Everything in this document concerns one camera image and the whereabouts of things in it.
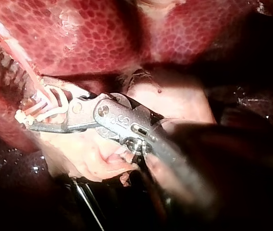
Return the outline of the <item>right arm instrument jaw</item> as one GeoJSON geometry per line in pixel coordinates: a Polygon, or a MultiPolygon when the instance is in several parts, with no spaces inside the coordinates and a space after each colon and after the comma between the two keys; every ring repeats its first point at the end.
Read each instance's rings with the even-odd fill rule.
{"type": "Polygon", "coordinates": [[[58,87],[47,87],[47,94],[48,99],[50,100],[49,105],[51,106],[51,109],[68,109],[69,100],[64,90],[58,87]]]}
{"type": "Polygon", "coordinates": [[[27,129],[38,132],[50,132],[50,133],[69,133],[69,129],[63,123],[53,124],[34,121],[32,124],[27,123],[27,129]]]}

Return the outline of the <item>right arm instrument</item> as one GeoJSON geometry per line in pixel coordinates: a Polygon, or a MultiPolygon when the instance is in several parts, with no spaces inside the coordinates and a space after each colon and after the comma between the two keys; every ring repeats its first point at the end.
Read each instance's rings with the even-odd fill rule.
{"type": "Polygon", "coordinates": [[[119,93],[93,99],[73,98],[65,130],[69,133],[94,128],[103,138],[137,155],[168,155],[160,120],[163,116],[119,93]]]}

